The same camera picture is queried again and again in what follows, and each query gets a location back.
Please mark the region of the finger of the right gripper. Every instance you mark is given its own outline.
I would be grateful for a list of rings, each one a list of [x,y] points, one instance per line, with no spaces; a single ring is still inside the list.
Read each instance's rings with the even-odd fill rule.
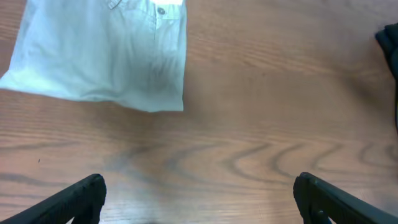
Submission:
[[[383,51],[387,65],[395,81],[394,117],[397,128],[397,23],[386,25],[375,34],[375,38]]]

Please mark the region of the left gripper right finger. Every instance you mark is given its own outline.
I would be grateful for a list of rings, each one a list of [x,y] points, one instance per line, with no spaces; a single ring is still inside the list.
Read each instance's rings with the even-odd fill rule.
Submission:
[[[296,177],[293,195],[304,224],[395,224],[388,214],[330,183],[302,172]]]

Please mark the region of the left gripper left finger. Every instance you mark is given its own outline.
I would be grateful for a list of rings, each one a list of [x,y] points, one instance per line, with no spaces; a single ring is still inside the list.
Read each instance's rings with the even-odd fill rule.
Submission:
[[[105,198],[103,176],[92,174],[1,224],[98,224]]]

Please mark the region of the khaki green shorts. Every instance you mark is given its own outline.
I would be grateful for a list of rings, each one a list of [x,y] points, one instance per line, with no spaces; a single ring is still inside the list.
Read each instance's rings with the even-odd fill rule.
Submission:
[[[184,0],[29,0],[1,88],[182,111]]]

